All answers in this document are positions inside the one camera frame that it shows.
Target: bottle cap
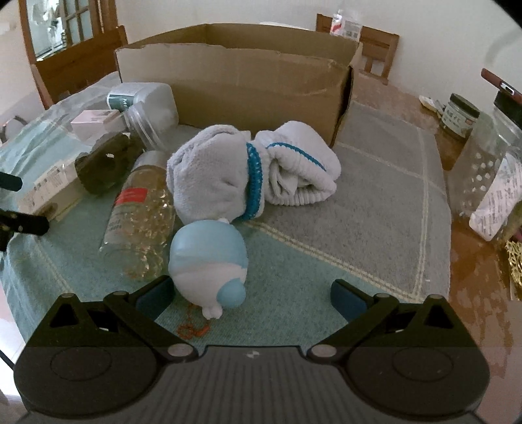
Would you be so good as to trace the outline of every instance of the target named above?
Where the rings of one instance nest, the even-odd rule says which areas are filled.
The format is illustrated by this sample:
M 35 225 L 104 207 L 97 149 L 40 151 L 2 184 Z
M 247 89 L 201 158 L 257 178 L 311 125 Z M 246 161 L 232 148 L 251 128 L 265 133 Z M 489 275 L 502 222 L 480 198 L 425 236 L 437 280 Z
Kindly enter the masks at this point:
M 163 151 L 158 151 L 158 150 L 146 151 L 138 158 L 138 160 L 132 167 L 132 170 L 134 171 L 135 169 L 137 169 L 139 167 L 143 167 L 145 165 L 158 167 L 158 168 L 166 170 L 168 159 L 169 159 L 169 155 L 167 155 Z

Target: green label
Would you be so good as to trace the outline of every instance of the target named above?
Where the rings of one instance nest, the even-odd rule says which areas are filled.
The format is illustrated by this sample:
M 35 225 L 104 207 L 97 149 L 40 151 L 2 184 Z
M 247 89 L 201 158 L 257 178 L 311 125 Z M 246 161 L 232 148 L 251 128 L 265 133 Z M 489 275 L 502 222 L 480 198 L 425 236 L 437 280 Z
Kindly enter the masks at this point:
M 134 103 L 134 96 L 126 96 L 121 94 L 111 94 L 109 95 L 109 107 L 111 109 L 119 110 L 120 112 L 125 112 L 130 108 Z

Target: orange string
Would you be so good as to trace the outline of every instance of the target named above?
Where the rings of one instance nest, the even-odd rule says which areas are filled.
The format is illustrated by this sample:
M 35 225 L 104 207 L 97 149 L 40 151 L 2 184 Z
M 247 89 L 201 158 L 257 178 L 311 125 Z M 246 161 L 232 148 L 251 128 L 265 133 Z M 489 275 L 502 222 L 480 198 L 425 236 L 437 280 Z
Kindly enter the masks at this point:
M 177 328 L 177 335 L 184 340 L 190 340 L 193 337 L 203 337 L 210 330 L 210 321 L 207 320 L 205 325 L 201 328 L 196 327 L 192 321 L 192 311 L 196 308 L 196 305 L 191 303 L 187 307 L 187 319 L 185 324 L 181 324 Z

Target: light blue toy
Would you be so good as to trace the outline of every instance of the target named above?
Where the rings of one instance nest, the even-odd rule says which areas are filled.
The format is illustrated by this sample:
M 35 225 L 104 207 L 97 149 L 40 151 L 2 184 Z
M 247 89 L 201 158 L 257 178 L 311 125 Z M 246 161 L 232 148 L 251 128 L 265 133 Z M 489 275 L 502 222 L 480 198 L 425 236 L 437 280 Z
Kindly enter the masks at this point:
M 244 302 L 247 267 L 243 237 L 226 219 L 192 222 L 172 240 L 170 276 L 181 295 L 201 306 L 208 320 Z

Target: phone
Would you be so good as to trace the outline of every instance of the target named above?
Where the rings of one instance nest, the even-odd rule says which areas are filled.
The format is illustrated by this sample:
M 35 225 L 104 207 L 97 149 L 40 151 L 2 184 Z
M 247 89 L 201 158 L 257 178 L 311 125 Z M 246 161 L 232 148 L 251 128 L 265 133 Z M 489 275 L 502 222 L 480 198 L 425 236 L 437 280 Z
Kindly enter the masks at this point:
M 509 85 L 506 81 L 503 81 L 500 77 L 497 77 L 490 70 L 484 68 L 480 74 L 487 82 L 493 84 L 500 91 L 508 94 L 518 104 L 522 104 L 522 93 L 515 90 L 513 86 Z

